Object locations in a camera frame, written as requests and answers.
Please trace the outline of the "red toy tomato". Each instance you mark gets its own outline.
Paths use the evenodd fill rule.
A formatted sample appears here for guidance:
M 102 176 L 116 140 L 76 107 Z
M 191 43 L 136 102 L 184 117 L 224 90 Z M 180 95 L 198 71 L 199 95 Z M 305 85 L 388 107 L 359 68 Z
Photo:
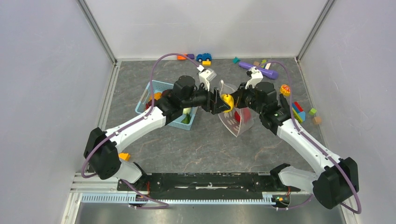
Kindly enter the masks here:
M 242 108 L 234 112 L 234 118 L 237 122 L 245 124 L 251 120 L 251 112 L 249 108 Z

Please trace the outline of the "clear polka dot zip bag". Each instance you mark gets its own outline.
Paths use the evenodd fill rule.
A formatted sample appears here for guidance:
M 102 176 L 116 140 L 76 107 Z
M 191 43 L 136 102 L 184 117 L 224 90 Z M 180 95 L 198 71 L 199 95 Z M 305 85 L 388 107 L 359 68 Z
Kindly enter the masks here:
M 251 114 L 251 120 L 245 124 L 239 123 L 234 118 L 234 112 L 240 110 L 239 108 L 234 108 L 231 112 L 220 113 L 219 118 L 223 125 L 228 129 L 228 131 L 235 137 L 240 136 L 245 131 L 250 129 L 254 124 L 253 115 Z

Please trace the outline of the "yellow toy pear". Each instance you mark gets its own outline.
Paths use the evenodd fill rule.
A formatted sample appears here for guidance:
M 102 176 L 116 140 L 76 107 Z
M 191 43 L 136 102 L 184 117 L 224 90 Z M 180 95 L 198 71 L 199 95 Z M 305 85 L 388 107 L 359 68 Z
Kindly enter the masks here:
M 223 113 L 231 112 L 234 109 L 234 98 L 232 97 L 232 95 L 222 94 L 220 97 L 223 102 L 225 102 L 229 106 L 229 109 L 223 111 Z

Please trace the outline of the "white toy radish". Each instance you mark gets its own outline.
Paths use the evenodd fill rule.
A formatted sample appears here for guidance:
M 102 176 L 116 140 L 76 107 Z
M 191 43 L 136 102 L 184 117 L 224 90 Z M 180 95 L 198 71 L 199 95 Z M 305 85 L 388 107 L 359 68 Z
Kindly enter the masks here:
M 183 123 L 183 124 L 189 124 L 190 123 L 190 121 L 191 121 L 191 110 L 192 110 L 191 107 L 183 109 L 184 118 L 182 119 L 181 123 Z

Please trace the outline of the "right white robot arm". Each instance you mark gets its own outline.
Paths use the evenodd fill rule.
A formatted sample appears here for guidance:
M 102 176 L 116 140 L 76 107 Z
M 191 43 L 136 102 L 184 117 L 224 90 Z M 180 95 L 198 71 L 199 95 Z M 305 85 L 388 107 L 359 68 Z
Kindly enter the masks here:
M 235 108 L 256 112 L 262 125 L 292 146 L 313 169 L 309 172 L 286 163 L 279 165 L 270 172 L 273 189 L 298 188 L 312 194 L 327 209 L 342 205 L 351 210 L 344 201 L 354 197 L 357 204 L 354 213 L 361 213 L 357 163 L 331 152 L 304 130 L 286 97 L 278 94 L 272 83 L 260 82 L 255 87 L 242 83 L 231 95 Z

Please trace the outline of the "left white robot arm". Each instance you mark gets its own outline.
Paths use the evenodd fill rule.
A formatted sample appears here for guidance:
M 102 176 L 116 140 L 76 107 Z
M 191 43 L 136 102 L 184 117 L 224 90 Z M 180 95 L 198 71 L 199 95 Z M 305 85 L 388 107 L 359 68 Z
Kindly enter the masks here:
M 195 85 L 195 79 L 181 76 L 173 87 L 145 112 L 115 128 L 107 131 L 94 128 L 88 137 L 84 151 L 84 166 L 89 165 L 93 175 L 101 180 L 111 177 L 126 180 L 135 190 L 143 189 L 147 178 L 142 169 L 134 162 L 119 158 L 126 147 L 149 132 L 168 125 L 182 116 L 185 108 L 201 107 L 211 114 L 231 109 L 215 88 L 209 91 L 204 84 Z

